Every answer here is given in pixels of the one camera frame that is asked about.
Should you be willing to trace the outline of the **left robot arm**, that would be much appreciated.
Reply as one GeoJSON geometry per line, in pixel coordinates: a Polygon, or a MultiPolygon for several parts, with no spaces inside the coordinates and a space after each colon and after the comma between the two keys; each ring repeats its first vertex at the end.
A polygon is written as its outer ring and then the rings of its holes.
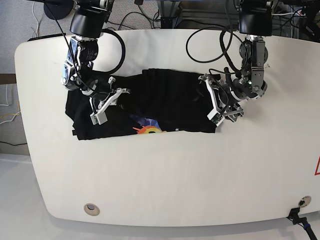
{"type": "Polygon", "coordinates": [[[264,80],[264,64],[268,59],[264,37],[272,35],[272,3],[241,0],[238,13],[239,32],[246,35],[239,47],[241,68],[236,69],[226,55],[229,66],[223,70],[225,79],[212,73],[199,77],[205,82],[213,106],[207,118],[216,126],[224,120],[236,122],[244,114],[239,103],[261,98],[268,88],[264,80]]]}

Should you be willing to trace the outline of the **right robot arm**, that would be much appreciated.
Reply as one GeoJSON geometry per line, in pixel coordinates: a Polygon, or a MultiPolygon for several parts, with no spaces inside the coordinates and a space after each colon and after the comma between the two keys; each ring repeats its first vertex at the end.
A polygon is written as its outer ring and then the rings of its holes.
{"type": "Polygon", "coordinates": [[[114,1],[78,0],[71,21],[70,31],[74,34],[68,44],[67,57],[63,65],[61,83],[69,91],[79,90],[89,98],[94,125],[103,124],[107,119],[106,109],[115,106],[122,94],[130,94],[131,89],[116,87],[113,74],[123,65],[126,47],[123,39],[115,32],[104,29],[109,19],[114,1]],[[119,63],[109,71],[93,69],[99,53],[98,39],[104,34],[114,36],[120,43],[119,63]]]}

